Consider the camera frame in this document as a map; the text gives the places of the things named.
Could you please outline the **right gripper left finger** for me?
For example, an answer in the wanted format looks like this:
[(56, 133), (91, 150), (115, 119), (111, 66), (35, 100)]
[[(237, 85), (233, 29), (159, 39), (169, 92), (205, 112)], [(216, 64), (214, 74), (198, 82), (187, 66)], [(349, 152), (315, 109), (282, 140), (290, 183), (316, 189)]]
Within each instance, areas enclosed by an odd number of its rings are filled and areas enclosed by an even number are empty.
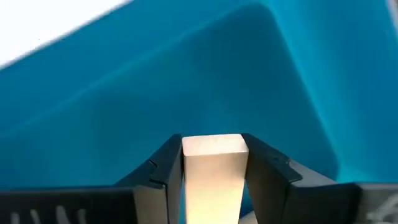
[(137, 224), (179, 224), (182, 184), (182, 136), (174, 134), (116, 186), (132, 188)]

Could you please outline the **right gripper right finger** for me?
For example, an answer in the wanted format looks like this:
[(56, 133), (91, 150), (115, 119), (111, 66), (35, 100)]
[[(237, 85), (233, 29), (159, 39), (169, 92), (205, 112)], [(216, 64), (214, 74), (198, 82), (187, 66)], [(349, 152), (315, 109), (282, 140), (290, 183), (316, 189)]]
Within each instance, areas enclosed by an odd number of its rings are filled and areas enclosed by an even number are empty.
[(258, 224), (352, 224), (361, 189), (293, 161), (244, 133), (249, 149), (246, 183)]

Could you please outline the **natural wooden block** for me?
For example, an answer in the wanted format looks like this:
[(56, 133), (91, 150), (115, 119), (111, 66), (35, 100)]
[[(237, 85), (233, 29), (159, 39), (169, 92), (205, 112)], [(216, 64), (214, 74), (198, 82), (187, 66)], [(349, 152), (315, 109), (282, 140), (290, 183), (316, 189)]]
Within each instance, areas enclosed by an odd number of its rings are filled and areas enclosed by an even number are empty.
[(182, 138), (186, 224), (238, 224), (249, 149), (241, 134)]

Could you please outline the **blue plastic bin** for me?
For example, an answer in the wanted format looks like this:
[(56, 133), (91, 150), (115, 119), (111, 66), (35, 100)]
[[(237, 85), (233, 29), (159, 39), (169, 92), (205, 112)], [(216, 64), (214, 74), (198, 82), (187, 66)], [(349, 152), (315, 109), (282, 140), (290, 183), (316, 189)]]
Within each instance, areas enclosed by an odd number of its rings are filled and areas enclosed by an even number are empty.
[(131, 0), (0, 69), (0, 224), (137, 224), (172, 135), (251, 134), (398, 224), (396, 0)]

